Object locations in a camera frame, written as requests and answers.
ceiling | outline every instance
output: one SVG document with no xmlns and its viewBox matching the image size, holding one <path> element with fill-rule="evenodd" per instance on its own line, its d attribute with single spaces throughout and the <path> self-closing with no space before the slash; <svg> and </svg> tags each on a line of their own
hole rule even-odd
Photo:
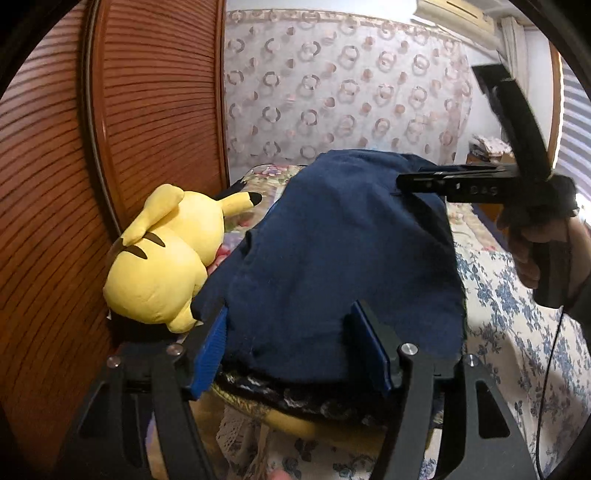
<svg viewBox="0 0 591 480">
<path fill-rule="evenodd" d="M 509 0 L 467 0 L 468 3 L 480 8 L 486 15 L 498 19 L 502 17 L 515 17 L 522 25 L 533 23 Z"/>
</svg>

yellow plush toy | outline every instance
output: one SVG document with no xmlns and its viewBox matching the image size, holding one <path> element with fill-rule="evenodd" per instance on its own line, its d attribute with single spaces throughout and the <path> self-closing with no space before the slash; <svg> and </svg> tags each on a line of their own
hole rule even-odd
<svg viewBox="0 0 591 480">
<path fill-rule="evenodd" d="M 112 248 L 115 259 L 103 288 L 107 305 L 142 323 L 166 323 L 171 332 L 190 330 L 197 320 L 191 300 L 222 244 L 224 216 L 261 200 L 260 193 L 216 201 L 169 184 L 158 187 Z"/>
</svg>

metal screw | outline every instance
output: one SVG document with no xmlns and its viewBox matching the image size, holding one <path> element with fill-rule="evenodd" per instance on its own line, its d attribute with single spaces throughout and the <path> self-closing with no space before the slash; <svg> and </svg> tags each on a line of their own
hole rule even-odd
<svg viewBox="0 0 591 480">
<path fill-rule="evenodd" d="M 480 360 L 478 360 L 476 355 L 469 353 L 464 357 L 464 363 L 469 367 L 475 367 L 480 363 Z"/>
<path fill-rule="evenodd" d="M 400 349 L 404 355 L 413 356 L 418 352 L 418 347 L 414 343 L 405 343 Z"/>
<path fill-rule="evenodd" d="M 179 356 L 183 351 L 184 347 L 180 343 L 171 343 L 166 347 L 166 353 L 170 356 Z"/>
<path fill-rule="evenodd" d="M 121 365 L 121 357 L 119 355 L 111 355 L 107 358 L 107 367 L 117 368 Z"/>
</svg>

wall covering with circle pattern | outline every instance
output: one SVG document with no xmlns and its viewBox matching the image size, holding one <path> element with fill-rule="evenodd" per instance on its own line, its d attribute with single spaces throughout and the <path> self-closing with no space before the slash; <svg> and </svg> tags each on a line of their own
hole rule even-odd
<svg viewBox="0 0 591 480">
<path fill-rule="evenodd" d="M 460 41 L 336 12 L 235 10 L 224 51 L 231 180 L 332 149 L 413 153 L 446 165 L 470 114 Z"/>
</svg>

air conditioner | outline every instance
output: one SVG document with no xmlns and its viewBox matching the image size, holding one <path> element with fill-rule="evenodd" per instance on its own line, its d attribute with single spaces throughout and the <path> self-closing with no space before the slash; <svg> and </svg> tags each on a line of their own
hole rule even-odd
<svg viewBox="0 0 591 480">
<path fill-rule="evenodd" d="M 490 50 L 500 48 L 495 21 L 463 0 L 418 0 L 415 15 L 457 32 Z"/>
</svg>

